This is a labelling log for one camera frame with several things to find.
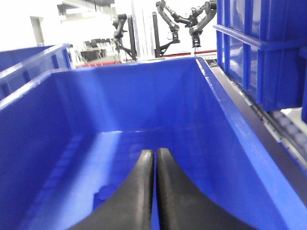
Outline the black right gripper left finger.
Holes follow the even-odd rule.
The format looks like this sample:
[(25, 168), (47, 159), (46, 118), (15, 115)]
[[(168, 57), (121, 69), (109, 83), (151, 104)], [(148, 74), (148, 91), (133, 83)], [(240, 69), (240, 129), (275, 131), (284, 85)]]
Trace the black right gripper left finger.
[(150, 230), (154, 193), (154, 152), (144, 149), (121, 186), (71, 230)]

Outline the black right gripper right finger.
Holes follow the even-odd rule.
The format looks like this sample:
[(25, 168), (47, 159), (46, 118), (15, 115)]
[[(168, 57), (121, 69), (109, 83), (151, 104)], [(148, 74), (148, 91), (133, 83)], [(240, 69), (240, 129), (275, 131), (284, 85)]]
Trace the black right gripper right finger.
[(157, 152), (156, 194), (162, 230), (253, 229), (205, 195), (167, 148)]

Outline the black robot arm far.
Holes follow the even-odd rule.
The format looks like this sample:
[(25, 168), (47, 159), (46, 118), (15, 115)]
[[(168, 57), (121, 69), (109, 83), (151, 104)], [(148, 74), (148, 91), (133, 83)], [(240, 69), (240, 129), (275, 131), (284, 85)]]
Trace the black robot arm far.
[(184, 18), (178, 15), (174, 10), (172, 10), (164, 0), (157, 1), (155, 6), (157, 8), (159, 15), (167, 23), (168, 28), (170, 29), (170, 33), (172, 34), (170, 42), (161, 46), (159, 41), (157, 13), (153, 12), (152, 17), (154, 24), (153, 27), (154, 27), (154, 40), (155, 40), (154, 53), (156, 58), (161, 58), (164, 55), (164, 53), (167, 51), (167, 49), (170, 47), (170, 45), (180, 43), (178, 37), (179, 26), (177, 25), (177, 23), (183, 23), (185, 25), (189, 25), (190, 22), (188, 18)]

